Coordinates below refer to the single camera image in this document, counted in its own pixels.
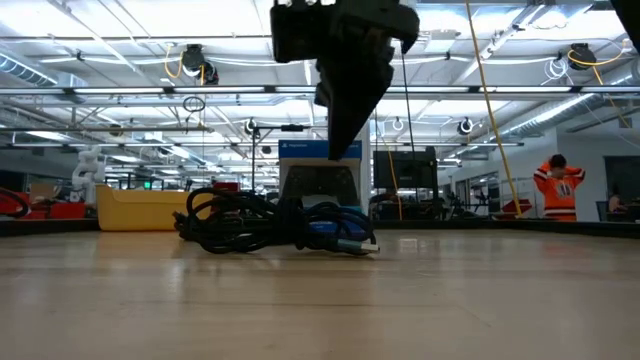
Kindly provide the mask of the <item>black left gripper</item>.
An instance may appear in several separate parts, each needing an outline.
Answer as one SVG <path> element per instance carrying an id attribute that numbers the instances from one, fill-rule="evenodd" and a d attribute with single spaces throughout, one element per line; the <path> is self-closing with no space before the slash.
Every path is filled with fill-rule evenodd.
<path id="1" fill-rule="evenodd" d="M 330 160 L 339 160 L 389 88 L 390 62 L 400 42 L 406 54 L 417 41 L 419 16 L 400 0 L 320 0 L 326 29 L 319 50 L 314 104 L 328 110 Z"/>

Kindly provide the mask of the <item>yellow plastic bin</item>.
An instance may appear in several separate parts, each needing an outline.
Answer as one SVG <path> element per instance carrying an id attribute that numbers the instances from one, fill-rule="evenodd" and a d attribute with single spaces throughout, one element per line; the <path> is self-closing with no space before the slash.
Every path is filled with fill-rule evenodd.
<path id="1" fill-rule="evenodd" d="M 189 192 L 119 190 L 96 186 L 99 227 L 108 232 L 174 231 L 174 212 L 185 214 Z"/>

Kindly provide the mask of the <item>white robot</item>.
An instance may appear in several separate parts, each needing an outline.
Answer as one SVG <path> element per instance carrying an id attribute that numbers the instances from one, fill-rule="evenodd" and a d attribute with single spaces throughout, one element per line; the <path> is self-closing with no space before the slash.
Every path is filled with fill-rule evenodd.
<path id="1" fill-rule="evenodd" d="M 70 201 L 96 205 L 96 185 L 105 180 L 105 161 L 100 161 L 101 147 L 93 145 L 78 153 L 78 164 L 72 173 Z"/>

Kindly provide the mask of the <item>red plastic bin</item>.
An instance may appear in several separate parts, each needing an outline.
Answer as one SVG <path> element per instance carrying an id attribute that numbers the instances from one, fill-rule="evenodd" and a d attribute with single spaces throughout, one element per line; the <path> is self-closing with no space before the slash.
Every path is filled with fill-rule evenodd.
<path id="1" fill-rule="evenodd" d="M 84 203 L 54 203 L 50 206 L 50 219 L 83 219 L 86 216 Z"/>
<path id="2" fill-rule="evenodd" d="M 523 215 L 529 211 L 533 205 L 528 199 L 511 200 L 502 206 L 501 210 L 505 215 Z"/>

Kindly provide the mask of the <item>blue PlayStation controller box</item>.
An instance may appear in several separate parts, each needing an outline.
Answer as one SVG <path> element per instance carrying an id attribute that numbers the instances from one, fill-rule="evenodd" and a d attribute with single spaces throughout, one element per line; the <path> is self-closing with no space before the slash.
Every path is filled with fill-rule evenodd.
<path id="1" fill-rule="evenodd" d="M 278 142 L 279 195 L 298 198 L 303 208 L 329 202 L 366 213 L 361 189 L 362 142 L 354 141 L 339 160 L 330 160 L 326 140 Z"/>

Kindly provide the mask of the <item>black monitor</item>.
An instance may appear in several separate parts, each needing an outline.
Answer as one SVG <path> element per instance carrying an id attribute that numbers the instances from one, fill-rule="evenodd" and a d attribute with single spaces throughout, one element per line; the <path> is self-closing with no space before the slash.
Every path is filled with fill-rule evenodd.
<path id="1" fill-rule="evenodd" d="M 411 151 L 374 151 L 375 188 L 435 189 L 437 160 L 433 147 Z"/>

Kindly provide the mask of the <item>black table frame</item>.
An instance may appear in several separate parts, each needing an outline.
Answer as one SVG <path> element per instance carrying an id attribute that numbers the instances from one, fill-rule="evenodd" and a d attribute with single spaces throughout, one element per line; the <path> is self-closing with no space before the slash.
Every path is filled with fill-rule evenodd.
<path id="1" fill-rule="evenodd" d="M 551 220 L 375 221 L 375 230 L 523 230 L 640 240 L 640 224 Z M 0 237 L 99 231 L 97 219 L 0 221 Z"/>

